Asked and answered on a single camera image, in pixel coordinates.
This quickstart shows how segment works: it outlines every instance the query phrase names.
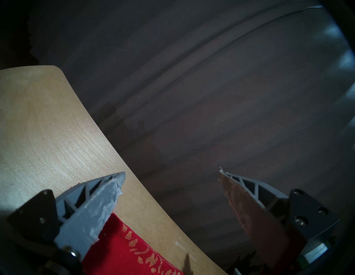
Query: screw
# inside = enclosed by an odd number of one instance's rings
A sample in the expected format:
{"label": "screw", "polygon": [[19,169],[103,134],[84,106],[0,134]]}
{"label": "screw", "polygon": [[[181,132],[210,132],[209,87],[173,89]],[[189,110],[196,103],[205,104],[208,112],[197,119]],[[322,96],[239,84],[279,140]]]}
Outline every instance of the screw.
{"label": "screw", "polygon": [[64,246],[63,250],[65,252],[68,252],[68,253],[72,254],[74,257],[77,257],[78,259],[81,258],[80,254],[78,252],[76,252],[75,250],[73,250],[71,246]]}
{"label": "screw", "polygon": [[319,207],[318,208],[318,213],[321,215],[328,215],[328,210],[323,208],[323,207]]}
{"label": "screw", "polygon": [[294,190],[293,191],[293,193],[295,194],[295,195],[303,195],[303,193],[302,193],[302,191],[301,190]]}
{"label": "screw", "polygon": [[295,217],[295,222],[300,226],[306,226],[307,221],[301,217]]}

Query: red cloth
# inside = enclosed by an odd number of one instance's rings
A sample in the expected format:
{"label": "red cloth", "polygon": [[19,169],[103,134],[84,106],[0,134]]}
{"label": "red cloth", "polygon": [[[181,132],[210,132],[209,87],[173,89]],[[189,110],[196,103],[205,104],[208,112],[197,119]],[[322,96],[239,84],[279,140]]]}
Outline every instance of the red cloth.
{"label": "red cloth", "polygon": [[83,260],[87,275],[183,275],[114,213]]}

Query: gold embroidered pattern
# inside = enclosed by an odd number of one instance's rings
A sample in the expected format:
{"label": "gold embroidered pattern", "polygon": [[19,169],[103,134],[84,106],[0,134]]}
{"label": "gold embroidered pattern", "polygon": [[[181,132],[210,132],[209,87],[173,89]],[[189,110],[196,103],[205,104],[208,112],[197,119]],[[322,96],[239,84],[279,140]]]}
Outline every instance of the gold embroidered pattern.
{"label": "gold embroidered pattern", "polygon": [[148,252],[149,252],[149,247],[147,248],[146,251],[135,252],[134,254],[135,254],[135,255],[139,255],[139,254],[146,254],[146,253],[148,253]]}
{"label": "gold embroidered pattern", "polygon": [[163,260],[161,257],[159,257],[159,260],[160,260],[160,265],[158,267],[158,273],[160,273],[160,268],[162,267],[162,264],[163,264]]}
{"label": "gold embroidered pattern", "polygon": [[[130,247],[132,247],[130,249],[130,251],[134,252],[135,255],[147,254],[150,251],[150,247],[149,246],[147,246],[147,249],[145,251],[137,251],[138,250],[137,248],[133,248],[138,243],[138,239],[137,238],[132,239],[132,231],[129,230],[129,228],[125,224],[122,226],[122,231],[125,232],[125,233],[128,231],[128,233],[125,236],[125,239],[130,240],[128,242],[128,245]],[[163,259],[155,251],[153,251],[152,255],[147,257],[145,260],[141,256],[138,256],[137,260],[138,260],[139,264],[143,264],[144,262],[147,265],[149,264],[147,267],[151,267],[151,272],[152,273],[155,273],[155,272],[158,271],[157,275],[176,275],[176,273],[177,273],[177,275],[182,275],[179,271],[174,270],[174,269],[173,270],[169,269],[168,271],[166,271],[164,273],[164,271],[162,270]],[[155,267],[153,267],[153,266],[157,265],[158,260],[159,260],[159,266],[158,266],[158,270],[157,270],[156,266]]]}
{"label": "gold embroidered pattern", "polygon": [[128,232],[125,238],[130,240],[132,238],[132,231]]}
{"label": "gold embroidered pattern", "polygon": [[151,267],[152,265],[155,265],[157,261],[158,261],[158,257],[155,258],[155,255],[153,253],[150,257],[146,259],[146,264],[149,262],[149,267]]}
{"label": "gold embroidered pattern", "polygon": [[137,239],[134,239],[134,240],[130,241],[130,242],[128,243],[128,245],[129,245],[130,247],[134,247],[134,246],[136,246],[137,243],[138,243],[138,240],[137,240]]}

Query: wooden table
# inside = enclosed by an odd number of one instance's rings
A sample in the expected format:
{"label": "wooden table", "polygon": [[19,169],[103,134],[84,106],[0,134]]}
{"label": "wooden table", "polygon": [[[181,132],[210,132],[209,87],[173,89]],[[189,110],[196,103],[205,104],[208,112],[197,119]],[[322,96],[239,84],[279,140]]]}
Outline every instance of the wooden table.
{"label": "wooden table", "polygon": [[0,123],[2,213],[14,211],[43,189],[58,196],[78,182],[126,171],[114,210],[118,217],[177,268],[183,270],[189,260],[194,274],[225,274],[143,187],[59,68],[0,71]]}

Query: red towel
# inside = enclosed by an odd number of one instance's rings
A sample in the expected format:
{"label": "red towel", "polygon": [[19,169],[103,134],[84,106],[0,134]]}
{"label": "red towel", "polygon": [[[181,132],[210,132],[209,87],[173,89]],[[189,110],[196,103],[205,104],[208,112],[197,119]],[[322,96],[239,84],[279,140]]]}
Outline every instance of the red towel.
{"label": "red towel", "polygon": [[114,213],[83,260],[87,275],[183,275]]}

